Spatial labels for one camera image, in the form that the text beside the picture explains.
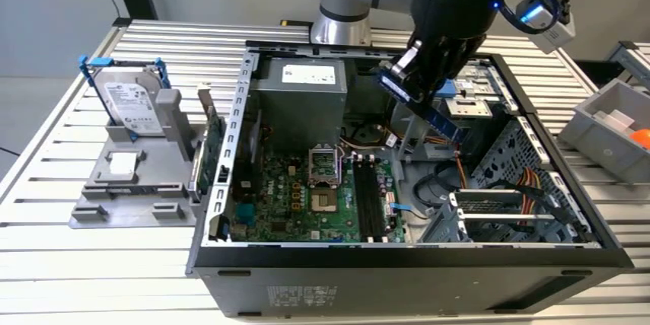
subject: orange object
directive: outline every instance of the orange object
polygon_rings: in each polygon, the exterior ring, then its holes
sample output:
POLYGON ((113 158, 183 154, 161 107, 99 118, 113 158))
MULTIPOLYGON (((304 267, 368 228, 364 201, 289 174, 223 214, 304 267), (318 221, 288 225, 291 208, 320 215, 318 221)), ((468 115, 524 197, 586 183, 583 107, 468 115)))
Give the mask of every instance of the orange object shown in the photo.
POLYGON ((650 148, 650 129, 641 129, 630 134, 630 139, 637 141, 641 146, 650 148))

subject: green circuit board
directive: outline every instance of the green circuit board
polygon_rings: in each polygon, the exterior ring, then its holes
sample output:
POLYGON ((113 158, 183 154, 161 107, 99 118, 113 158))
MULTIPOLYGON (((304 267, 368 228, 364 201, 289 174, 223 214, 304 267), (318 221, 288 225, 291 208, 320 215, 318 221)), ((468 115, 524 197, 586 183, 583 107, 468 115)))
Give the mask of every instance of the green circuit board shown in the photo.
MULTIPOLYGON (((376 175, 392 179, 390 165, 376 165, 376 175)), ((267 155, 261 169, 261 191, 255 202, 253 220, 236 221, 233 239, 248 242, 342 242, 359 243, 359 217, 351 160, 342 162, 342 183, 330 188, 310 187, 308 158, 267 155)), ((387 191, 395 193, 394 186, 387 191)), ((380 198, 382 211, 384 197, 380 198)), ((403 242, 402 220, 386 237, 403 242)))

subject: gray floor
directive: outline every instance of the gray floor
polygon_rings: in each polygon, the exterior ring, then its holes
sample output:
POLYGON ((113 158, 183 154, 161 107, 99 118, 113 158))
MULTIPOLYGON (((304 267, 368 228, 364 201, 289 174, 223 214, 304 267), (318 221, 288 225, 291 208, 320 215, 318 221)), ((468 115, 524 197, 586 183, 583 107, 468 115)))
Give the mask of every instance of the gray floor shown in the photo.
MULTIPOLYGON (((71 82, 72 78, 0 77, 0 147, 23 152, 71 82)), ((0 151, 0 179, 15 160, 0 151)))

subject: motherboard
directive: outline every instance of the motherboard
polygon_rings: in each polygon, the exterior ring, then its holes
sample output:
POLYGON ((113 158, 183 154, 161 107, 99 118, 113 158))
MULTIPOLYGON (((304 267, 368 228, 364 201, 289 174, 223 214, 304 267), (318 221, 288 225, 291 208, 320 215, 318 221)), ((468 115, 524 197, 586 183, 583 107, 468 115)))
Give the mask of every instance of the motherboard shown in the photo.
MULTIPOLYGON (((315 159, 312 169, 315 165, 323 169, 326 158, 316 155, 315 159)), ((328 186, 310 183, 308 156, 269 154, 264 157, 260 193, 253 202, 240 202, 236 206, 236 223, 231 229, 233 241, 404 241, 402 220, 398 213, 388 210, 388 204, 398 199, 388 162, 380 159, 364 161, 367 172, 359 177, 354 165, 359 166, 360 161, 343 156, 338 159, 340 181, 338 185, 328 186), (359 202, 364 202, 360 216, 359 202), (362 235, 367 205, 379 212, 380 220, 380 235, 370 240, 362 235)))

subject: gray plastic bin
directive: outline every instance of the gray plastic bin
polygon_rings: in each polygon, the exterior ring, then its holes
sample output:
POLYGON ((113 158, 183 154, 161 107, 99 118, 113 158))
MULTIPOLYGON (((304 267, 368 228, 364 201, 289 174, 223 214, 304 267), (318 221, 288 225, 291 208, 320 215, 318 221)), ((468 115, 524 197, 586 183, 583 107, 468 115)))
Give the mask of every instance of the gray plastic bin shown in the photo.
POLYGON ((627 183, 650 183, 650 151, 595 116, 614 110, 634 120, 631 130, 650 129, 650 97, 614 80, 575 107, 559 138, 627 183))

